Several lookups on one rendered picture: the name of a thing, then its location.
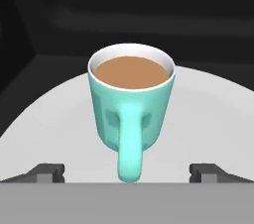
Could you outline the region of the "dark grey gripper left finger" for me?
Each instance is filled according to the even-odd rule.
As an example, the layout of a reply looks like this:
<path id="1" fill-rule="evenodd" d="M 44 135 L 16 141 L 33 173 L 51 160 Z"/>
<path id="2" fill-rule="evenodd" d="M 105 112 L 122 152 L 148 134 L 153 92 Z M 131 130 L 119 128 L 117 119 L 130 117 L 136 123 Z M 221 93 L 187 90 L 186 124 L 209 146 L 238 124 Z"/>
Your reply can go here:
<path id="1" fill-rule="evenodd" d="M 4 182 L 64 183 L 64 164 L 38 164 L 27 173 L 4 179 Z"/>

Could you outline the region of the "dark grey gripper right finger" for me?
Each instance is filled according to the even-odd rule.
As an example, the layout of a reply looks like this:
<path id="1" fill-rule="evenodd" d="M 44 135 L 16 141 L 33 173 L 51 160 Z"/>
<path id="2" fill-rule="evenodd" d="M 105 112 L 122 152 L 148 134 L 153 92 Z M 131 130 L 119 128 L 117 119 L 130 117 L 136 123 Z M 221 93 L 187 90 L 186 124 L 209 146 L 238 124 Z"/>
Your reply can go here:
<path id="1" fill-rule="evenodd" d="M 253 180 L 227 173 L 216 164 L 191 164 L 191 183 L 253 183 Z"/>

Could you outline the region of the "black microwave oven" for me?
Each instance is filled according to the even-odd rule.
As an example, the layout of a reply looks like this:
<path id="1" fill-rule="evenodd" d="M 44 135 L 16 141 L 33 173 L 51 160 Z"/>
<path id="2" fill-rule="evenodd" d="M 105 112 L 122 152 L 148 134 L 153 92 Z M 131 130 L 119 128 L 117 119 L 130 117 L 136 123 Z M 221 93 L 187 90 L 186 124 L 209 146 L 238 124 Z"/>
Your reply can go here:
<path id="1" fill-rule="evenodd" d="M 254 91 L 254 0 L 0 0 L 0 135 L 117 43 L 160 48 Z"/>

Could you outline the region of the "turquoise cup of tea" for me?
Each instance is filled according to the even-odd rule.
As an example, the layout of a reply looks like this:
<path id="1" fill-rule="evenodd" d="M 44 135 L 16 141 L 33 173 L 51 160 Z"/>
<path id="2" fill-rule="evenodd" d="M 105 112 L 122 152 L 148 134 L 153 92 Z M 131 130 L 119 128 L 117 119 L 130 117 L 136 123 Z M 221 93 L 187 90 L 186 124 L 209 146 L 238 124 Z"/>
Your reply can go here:
<path id="1" fill-rule="evenodd" d="M 169 78 L 145 89 L 118 88 L 104 83 L 95 70 L 120 56 L 147 58 L 169 74 Z M 175 81 L 175 63 L 165 52 L 142 44 L 116 44 L 95 52 L 87 65 L 96 128 L 99 138 L 118 153 L 118 177 L 125 182 L 138 180 L 143 152 L 158 139 Z"/>

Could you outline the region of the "white round plate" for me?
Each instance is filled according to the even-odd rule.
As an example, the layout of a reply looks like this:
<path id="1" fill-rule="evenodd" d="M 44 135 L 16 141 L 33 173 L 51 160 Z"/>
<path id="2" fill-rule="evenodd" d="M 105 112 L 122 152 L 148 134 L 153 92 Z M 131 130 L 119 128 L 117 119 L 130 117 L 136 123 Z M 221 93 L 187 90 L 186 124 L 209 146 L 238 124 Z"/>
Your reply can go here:
<path id="1" fill-rule="evenodd" d="M 68 182 L 117 181 L 117 154 L 98 138 L 86 75 L 44 94 L 0 137 L 0 180 L 39 163 L 64 165 Z M 177 67 L 160 137 L 143 155 L 141 179 L 186 182 L 195 163 L 254 180 L 254 91 Z"/>

